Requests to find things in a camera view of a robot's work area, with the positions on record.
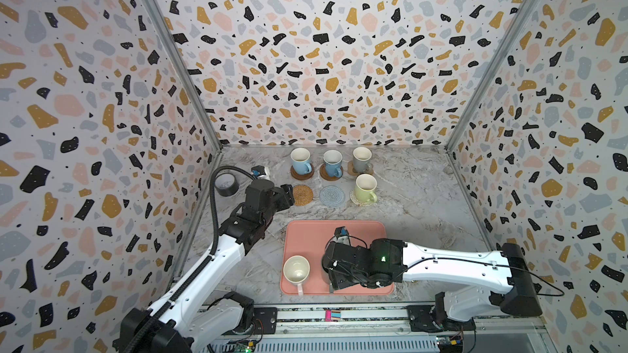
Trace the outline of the woven rattan coaster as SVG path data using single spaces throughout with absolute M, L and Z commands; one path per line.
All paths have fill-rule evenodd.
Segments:
M 303 207 L 313 201 L 313 190 L 307 185 L 297 185 L 293 187 L 294 205 Z

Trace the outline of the brown wooden coaster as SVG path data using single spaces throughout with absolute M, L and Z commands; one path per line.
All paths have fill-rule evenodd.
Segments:
M 324 181 L 338 181 L 343 177 L 343 167 L 341 165 L 322 164 L 319 172 Z
M 297 173 L 297 171 L 294 169 L 294 167 L 290 167 L 290 174 L 291 174 L 291 176 L 292 176 L 295 180 L 297 180 L 297 181 L 307 181 L 307 180 L 309 180 L 310 178 L 312 178 L 312 177 L 313 177 L 313 175 L 314 175 L 314 171 L 310 171 L 310 172 L 309 172 L 309 173 L 307 173 L 307 174 L 299 174 L 299 173 Z

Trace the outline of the white mug blue handle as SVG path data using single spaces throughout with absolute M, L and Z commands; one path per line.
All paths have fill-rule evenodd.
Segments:
M 306 148 L 296 148 L 290 153 L 292 168 L 299 176 L 312 173 L 311 154 Z

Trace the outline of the light blue mug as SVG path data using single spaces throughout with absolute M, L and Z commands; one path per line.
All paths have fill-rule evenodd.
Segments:
M 324 153 L 325 174 L 332 179 L 339 179 L 343 176 L 343 155 L 340 151 L 329 150 Z

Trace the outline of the beige patterned round coaster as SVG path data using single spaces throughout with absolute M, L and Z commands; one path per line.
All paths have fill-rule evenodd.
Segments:
M 362 202 L 358 199 L 358 197 L 356 196 L 356 192 L 354 190 L 350 193 L 350 199 L 355 205 L 359 207 L 369 207 L 371 205 L 376 204 L 378 200 L 377 196 L 374 196 L 374 198 L 369 199 L 366 202 Z

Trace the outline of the paw print wooden coaster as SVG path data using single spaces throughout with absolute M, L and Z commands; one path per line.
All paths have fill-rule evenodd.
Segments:
M 374 168 L 373 168 L 373 166 L 370 163 L 368 163 L 366 165 L 366 171 L 358 172 L 358 171 L 356 171 L 354 169 L 353 161 L 350 161 L 348 163 L 348 174 L 350 174 L 351 176 L 360 176 L 362 174 L 373 175 L 374 174 Z

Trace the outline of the white mug pink handle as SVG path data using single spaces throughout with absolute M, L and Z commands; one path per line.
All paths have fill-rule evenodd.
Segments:
M 283 276 L 297 289 L 299 297 L 304 295 L 304 284 L 311 271 L 307 258 L 300 255 L 291 256 L 283 266 Z

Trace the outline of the white mug green handle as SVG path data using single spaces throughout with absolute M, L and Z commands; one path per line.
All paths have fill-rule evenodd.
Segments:
M 378 196 L 375 193 L 378 182 L 374 176 L 369 174 L 361 174 L 356 178 L 354 197 L 356 201 L 361 205 L 372 204 L 378 201 Z

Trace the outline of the white mug grey handle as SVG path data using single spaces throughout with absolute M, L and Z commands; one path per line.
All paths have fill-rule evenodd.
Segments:
M 373 154 L 366 147 L 357 147 L 353 150 L 353 166 L 358 172 L 366 171 L 366 165 L 371 164 Z

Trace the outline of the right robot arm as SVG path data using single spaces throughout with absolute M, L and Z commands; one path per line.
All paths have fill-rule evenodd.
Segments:
M 414 331 L 473 330 L 474 317 L 495 310 L 528 318 L 542 313 L 532 274 L 516 244 L 465 253 L 390 238 L 378 238 L 364 247 L 353 244 L 353 239 L 338 228 L 325 246 L 322 269 L 331 292 L 355 285 L 380 289 L 420 280 L 459 284 L 456 291 L 438 293 L 431 307 L 408 307 Z

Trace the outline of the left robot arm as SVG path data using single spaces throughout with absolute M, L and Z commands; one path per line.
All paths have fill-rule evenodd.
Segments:
M 251 334 L 253 300 L 229 292 L 205 301 L 227 273 L 263 239 L 274 215 L 294 206 L 291 185 L 256 179 L 245 201 L 215 231 L 218 242 L 162 298 L 132 309 L 120 326 L 122 352 L 199 352 L 224 333 Z

